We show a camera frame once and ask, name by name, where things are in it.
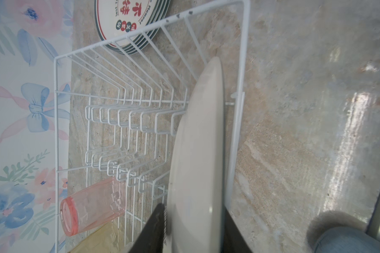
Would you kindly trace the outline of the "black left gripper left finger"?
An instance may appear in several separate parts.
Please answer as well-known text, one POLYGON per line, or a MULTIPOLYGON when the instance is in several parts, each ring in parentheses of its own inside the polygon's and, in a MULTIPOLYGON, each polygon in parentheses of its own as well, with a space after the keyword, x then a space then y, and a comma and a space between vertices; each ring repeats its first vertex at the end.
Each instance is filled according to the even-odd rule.
POLYGON ((159 203, 129 253, 162 253, 165 237, 165 205, 159 203))

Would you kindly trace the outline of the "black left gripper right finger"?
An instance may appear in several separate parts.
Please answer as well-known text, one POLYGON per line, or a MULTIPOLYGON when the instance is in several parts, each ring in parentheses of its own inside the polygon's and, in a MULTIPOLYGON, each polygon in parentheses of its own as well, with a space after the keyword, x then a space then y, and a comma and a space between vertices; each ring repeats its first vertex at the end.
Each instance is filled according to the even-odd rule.
POLYGON ((224 232, 223 232, 223 253, 252 253, 246 241, 242 237, 238 227, 229 214, 224 209, 224 232))

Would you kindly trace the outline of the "white plate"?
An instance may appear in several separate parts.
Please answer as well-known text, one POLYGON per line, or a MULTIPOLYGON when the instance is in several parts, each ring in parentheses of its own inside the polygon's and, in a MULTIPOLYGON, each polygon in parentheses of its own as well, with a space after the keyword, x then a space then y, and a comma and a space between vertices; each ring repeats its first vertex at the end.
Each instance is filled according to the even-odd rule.
POLYGON ((206 65, 179 123, 168 187, 166 253, 218 253, 223 234, 224 77, 206 65))
POLYGON ((95 21, 101 40, 133 32, 165 18, 169 0, 95 1, 95 21))

